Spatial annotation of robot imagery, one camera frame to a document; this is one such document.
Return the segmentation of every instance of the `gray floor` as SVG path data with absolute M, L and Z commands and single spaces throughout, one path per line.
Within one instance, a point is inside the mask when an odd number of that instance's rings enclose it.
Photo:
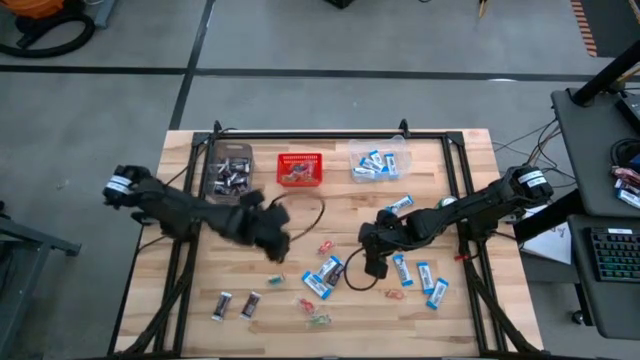
M 0 64 L 186 67 L 205 3 L 120 1 L 111 28 L 76 53 L 33 61 L 0 56 Z M 481 21 L 476 6 L 356 0 L 337 11 L 320 0 L 218 0 L 198 66 L 593 74 L 608 62 L 586 54 L 569 0 L 494 0 Z M 2 18 L 0 39 L 15 39 Z M 66 25 L 43 43 L 77 30 Z M 83 244 L 77 259 L 51 257 L 16 358 L 106 352 L 140 229 L 125 211 L 102 206 L 100 192 L 117 164 L 157 166 L 181 82 L 0 73 L 0 199 L 17 221 Z M 489 128 L 493 140 L 507 142 L 553 119 L 551 91 L 579 85 L 196 76 L 180 128 L 211 128 L 214 120 L 243 129 L 389 128 L 407 118 L 414 128 Z M 513 148 L 528 153 L 535 140 Z M 554 141 L 548 154 L 570 172 L 562 140 Z M 508 149 L 497 157 L 503 170 L 526 160 Z M 606 340 L 569 323 L 567 312 L 577 308 L 570 285 L 530 289 L 547 350 L 620 359 L 640 352 L 640 342 Z

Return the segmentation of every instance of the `wooden table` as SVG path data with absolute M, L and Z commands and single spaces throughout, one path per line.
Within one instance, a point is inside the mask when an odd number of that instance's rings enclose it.
M 499 177 L 489 132 L 462 130 L 476 189 Z M 167 134 L 158 177 L 169 180 L 186 164 L 193 132 Z M 183 356 L 200 357 L 292 357 L 292 356 L 467 356 L 477 355 L 469 296 L 462 264 L 453 260 L 458 238 L 455 226 L 430 246 L 405 253 L 416 284 L 403 289 L 402 301 L 384 296 L 387 289 L 401 289 L 395 269 L 390 268 L 367 292 L 350 290 L 343 280 L 330 298 L 320 300 L 301 281 L 307 270 L 316 271 L 326 257 L 316 255 L 325 241 L 337 247 L 332 254 L 343 259 L 359 248 L 357 233 L 363 222 L 372 222 L 378 209 L 406 194 L 416 201 L 412 209 L 433 207 L 449 194 L 442 144 L 435 140 L 410 140 L 412 173 L 396 182 L 356 184 L 351 180 L 347 141 L 342 140 L 251 140 L 255 159 L 253 184 L 264 191 L 267 201 L 288 191 L 276 183 L 276 157 L 283 152 L 321 152 L 324 182 L 307 191 L 326 199 L 327 210 L 313 232 L 292 243 L 286 261 L 273 264 L 259 249 L 235 246 L 205 227 L 200 236 Z M 458 181 L 462 177 L 458 171 Z M 172 184 L 182 188 L 181 179 Z M 284 205 L 292 218 L 291 234 L 307 227 L 319 204 L 304 197 L 290 197 Z M 510 232 L 511 229 L 500 229 Z M 144 231 L 142 242 L 158 237 L 159 229 Z M 137 258 L 131 287 L 116 344 L 116 351 L 129 346 L 157 310 L 164 287 L 171 241 L 146 248 Z M 516 243 L 496 237 L 488 242 L 498 299 L 516 327 L 534 346 L 542 341 L 531 304 L 529 289 Z M 445 278 L 450 286 L 437 311 L 425 306 L 417 277 L 416 262 L 429 261 L 433 276 Z M 372 278 L 363 272 L 364 259 L 357 256 L 349 267 L 354 285 L 368 285 Z M 285 273 L 285 284 L 267 284 L 270 275 Z M 252 321 L 238 318 L 251 291 L 262 294 Z M 224 322 L 211 320 L 221 291 L 233 294 Z M 302 296 L 321 305 L 333 323 L 326 328 L 308 329 L 305 315 L 293 305 Z M 489 344 L 493 344 L 490 318 L 483 308 Z M 175 319 L 170 319 L 172 339 Z

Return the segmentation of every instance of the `red basket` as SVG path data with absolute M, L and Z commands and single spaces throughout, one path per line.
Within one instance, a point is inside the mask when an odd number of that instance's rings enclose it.
M 279 154 L 277 176 L 282 186 L 318 186 L 322 183 L 322 154 Z

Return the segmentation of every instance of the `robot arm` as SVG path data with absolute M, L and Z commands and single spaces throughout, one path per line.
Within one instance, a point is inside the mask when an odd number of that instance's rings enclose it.
M 271 261 L 282 263 L 289 251 L 289 235 L 281 230 L 289 216 L 281 205 L 263 209 L 259 191 L 243 196 L 239 205 L 211 204 L 163 184 L 144 167 L 127 165 L 116 168 L 102 194 L 116 209 L 140 208 L 173 239 L 189 236 L 194 222 L 202 220 L 236 244 L 264 249 Z
M 421 209 L 398 218 L 382 210 L 374 224 L 360 228 L 358 241 L 366 252 L 365 272 L 384 279 L 386 257 L 431 244 L 449 225 L 465 220 L 474 240 L 488 238 L 498 220 L 518 209 L 545 204 L 553 188 L 536 167 L 511 167 L 499 180 L 440 209 Z

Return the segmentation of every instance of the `keyboard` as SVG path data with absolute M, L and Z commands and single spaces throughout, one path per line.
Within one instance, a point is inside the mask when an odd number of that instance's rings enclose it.
M 590 228 L 598 281 L 640 283 L 640 230 Z

